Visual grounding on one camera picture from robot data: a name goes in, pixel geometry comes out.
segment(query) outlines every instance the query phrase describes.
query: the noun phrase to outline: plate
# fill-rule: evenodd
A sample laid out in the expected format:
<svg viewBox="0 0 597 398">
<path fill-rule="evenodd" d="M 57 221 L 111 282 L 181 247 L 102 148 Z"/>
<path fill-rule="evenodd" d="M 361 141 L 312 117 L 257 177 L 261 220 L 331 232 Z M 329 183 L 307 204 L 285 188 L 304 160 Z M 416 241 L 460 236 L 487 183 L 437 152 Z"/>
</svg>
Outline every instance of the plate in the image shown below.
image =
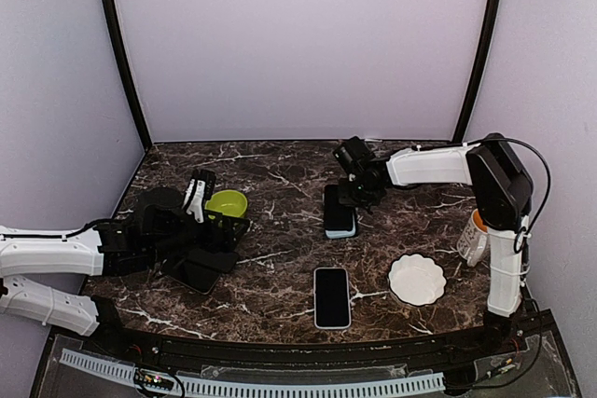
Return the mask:
<svg viewBox="0 0 597 398">
<path fill-rule="evenodd" d="M 431 258 L 419 254 L 402 255 L 388 274 L 390 292 L 404 303 L 421 307 L 444 295 L 444 270 Z"/>
</svg>

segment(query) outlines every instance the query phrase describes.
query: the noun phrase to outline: stack of phones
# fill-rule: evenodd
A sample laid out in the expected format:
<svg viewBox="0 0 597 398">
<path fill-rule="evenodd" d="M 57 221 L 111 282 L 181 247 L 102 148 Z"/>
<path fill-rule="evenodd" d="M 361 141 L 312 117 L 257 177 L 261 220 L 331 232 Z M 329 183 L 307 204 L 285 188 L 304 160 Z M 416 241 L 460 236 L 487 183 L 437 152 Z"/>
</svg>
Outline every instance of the stack of phones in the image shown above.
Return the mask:
<svg viewBox="0 0 597 398">
<path fill-rule="evenodd" d="M 332 240 L 350 238 L 356 235 L 356 210 L 342 205 L 337 185 L 326 185 L 324 189 L 324 229 Z"/>
</svg>

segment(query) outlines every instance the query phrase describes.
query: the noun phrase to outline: black pole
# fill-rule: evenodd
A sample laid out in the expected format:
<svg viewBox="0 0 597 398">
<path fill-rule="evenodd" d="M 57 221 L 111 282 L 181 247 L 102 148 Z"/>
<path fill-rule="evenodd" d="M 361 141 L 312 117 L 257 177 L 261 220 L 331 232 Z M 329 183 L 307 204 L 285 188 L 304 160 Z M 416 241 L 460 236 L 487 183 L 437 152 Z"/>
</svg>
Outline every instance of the black pole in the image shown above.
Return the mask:
<svg viewBox="0 0 597 398">
<path fill-rule="evenodd" d="M 485 7 L 485 16 L 483 17 L 483 25 L 481 27 L 481 34 L 479 37 L 479 45 L 477 46 L 477 54 L 473 62 L 473 70 L 468 80 L 468 87 L 466 88 L 465 100 L 463 107 L 458 117 L 456 130 L 451 138 L 453 144 L 459 144 L 465 138 L 466 128 L 470 121 L 470 116 L 473 114 L 475 107 L 475 100 L 479 93 L 479 86 L 483 78 L 483 70 L 485 69 L 485 62 L 489 54 L 489 47 L 492 43 L 493 27 L 495 26 L 495 18 L 497 17 L 497 8 L 500 0 L 487 0 Z"/>
<path fill-rule="evenodd" d="M 147 128 L 145 117 L 143 117 L 139 97 L 132 81 L 131 67 L 129 66 L 129 59 L 124 49 L 124 41 L 122 40 L 122 33 L 118 24 L 116 4 L 114 0 L 102 0 L 102 4 L 104 5 L 105 22 L 107 23 L 110 40 L 112 41 L 112 50 L 114 51 L 114 57 L 116 58 L 116 64 L 120 72 L 122 87 L 131 108 L 132 119 L 139 133 L 143 148 L 148 150 L 153 143 L 151 142 L 149 129 Z"/>
</svg>

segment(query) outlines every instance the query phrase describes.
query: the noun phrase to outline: scalloped rim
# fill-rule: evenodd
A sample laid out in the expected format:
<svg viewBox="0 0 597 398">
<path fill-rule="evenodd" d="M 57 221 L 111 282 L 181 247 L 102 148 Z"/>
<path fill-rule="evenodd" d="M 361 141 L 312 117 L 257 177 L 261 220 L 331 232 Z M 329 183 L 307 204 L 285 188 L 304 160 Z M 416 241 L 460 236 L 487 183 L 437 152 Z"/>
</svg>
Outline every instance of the scalloped rim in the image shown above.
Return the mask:
<svg viewBox="0 0 597 398">
<path fill-rule="evenodd" d="M 435 270 L 438 274 L 437 278 L 443 279 L 443 284 L 438 289 L 441 292 L 441 294 L 436 295 L 433 301 L 423 303 L 421 305 L 415 305 L 413 303 L 410 303 L 408 300 L 404 300 L 404 299 L 400 298 L 400 296 L 398 295 L 398 292 L 396 292 L 392 288 L 392 281 L 391 281 L 392 274 L 395 273 L 396 270 L 400 269 L 401 264 L 404 265 L 405 262 L 409 262 L 410 260 L 412 260 L 412 261 L 420 260 L 423 263 L 425 263 L 426 265 L 432 265 L 432 269 Z M 390 290 L 390 294 L 394 297 L 394 299 L 396 299 L 400 303 L 406 303 L 406 304 L 408 304 L 412 307 L 416 307 L 416 308 L 424 307 L 427 305 L 433 305 L 434 303 L 436 303 L 438 299 L 440 299 L 442 296 L 444 296 L 446 294 L 445 287 L 446 287 L 446 284 L 448 283 L 448 281 L 446 280 L 446 277 L 444 276 L 444 269 L 441 266 L 438 266 L 436 264 L 436 262 L 433 260 L 433 258 L 430 258 L 428 256 L 422 256 L 421 254 L 400 256 L 400 258 L 398 258 L 397 260 L 392 262 L 392 266 L 390 267 L 390 271 L 388 272 L 387 279 L 388 279 L 388 289 Z"/>
</svg>

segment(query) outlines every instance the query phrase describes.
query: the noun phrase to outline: black smartphone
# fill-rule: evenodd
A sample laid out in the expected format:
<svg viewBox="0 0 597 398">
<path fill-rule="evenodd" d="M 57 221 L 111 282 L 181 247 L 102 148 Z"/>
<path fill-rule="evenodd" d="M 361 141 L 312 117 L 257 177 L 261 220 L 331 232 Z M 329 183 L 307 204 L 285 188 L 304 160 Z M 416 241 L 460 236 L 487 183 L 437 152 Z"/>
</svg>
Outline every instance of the black smartphone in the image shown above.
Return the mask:
<svg viewBox="0 0 597 398">
<path fill-rule="evenodd" d="M 356 211 L 340 204 L 337 185 L 324 188 L 324 230 L 332 240 L 356 235 Z"/>
<path fill-rule="evenodd" d="M 343 330 L 351 326 L 348 272 L 343 268 L 317 268 L 313 275 L 315 326 Z"/>
</svg>

